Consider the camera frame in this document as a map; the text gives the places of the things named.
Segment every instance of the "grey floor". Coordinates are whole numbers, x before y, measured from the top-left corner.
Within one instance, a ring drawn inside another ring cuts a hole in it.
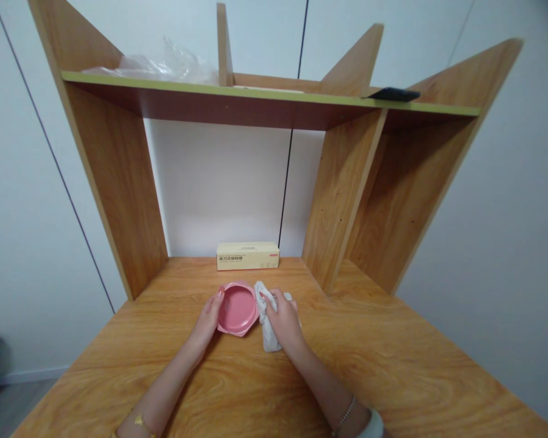
[[[0,438],[9,437],[57,380],[0,386]]]

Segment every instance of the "green shelf edge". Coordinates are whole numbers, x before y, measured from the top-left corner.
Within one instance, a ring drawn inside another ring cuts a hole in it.
[[[214,85],[199,85],[180,82],[165,82],[149,79],[134,79],[115,76],[104,76],[72,71],[61,71],[66,82],[89,83],[98,85],[123,86],[129,88],[156,89],[164,91],[180,91],[217,96],[249,97],[254,99],[286,100],[291,102],[311,102],[329,105],[364,106],[369,108],[388,108],[391,110],[418,111],[421,113],[454,114],[457,116],[477,117],[481,109],[471,106],[437,105],[434,103],[394,102],[392,100],[361,99],[359,97],[329,96],[325,94],[307,94],[300,92],[285,92],[277,90],[244,89],[221,87]]]

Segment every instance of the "plastic bag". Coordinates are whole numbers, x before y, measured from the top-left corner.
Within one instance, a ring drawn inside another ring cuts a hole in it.
[[[219,85],[219,73],[209,62],[164,37],[164,59],[154,61],[143,55],[123,56],[120,67],[93,67],[83,73]]]

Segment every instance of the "pink lid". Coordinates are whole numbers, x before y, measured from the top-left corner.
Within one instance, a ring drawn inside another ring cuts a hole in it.
[[[217,329],[234,336],[244,336],[259,316],[256,293],[243,280],[227,283],[225,298],[217,317]]]

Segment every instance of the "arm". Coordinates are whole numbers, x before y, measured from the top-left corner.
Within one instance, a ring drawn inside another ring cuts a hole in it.
[[[119,438],[150,438],[152,434],[156,434],[157,437],[162,435],[185,382],[201,362],[215,332],[223,295],[224,291],[220,288],[219,292],[205,304],[183,347],[116,431]],[[139,418],[142,418],[144,425],[137,424]]]
[[[266,299],[266,313],[278,342],[311,389],[332,430],[340,438],[357,437],[370,422],[369,409],[356,401],[351,413],[337,431],[353,395],[306,344],[298,322],[297,303],[286,301],[280,290],[273,290],[272,294],[276,297],[278,312]],[[384,437],[390,437],[387,431],[384,432]]]

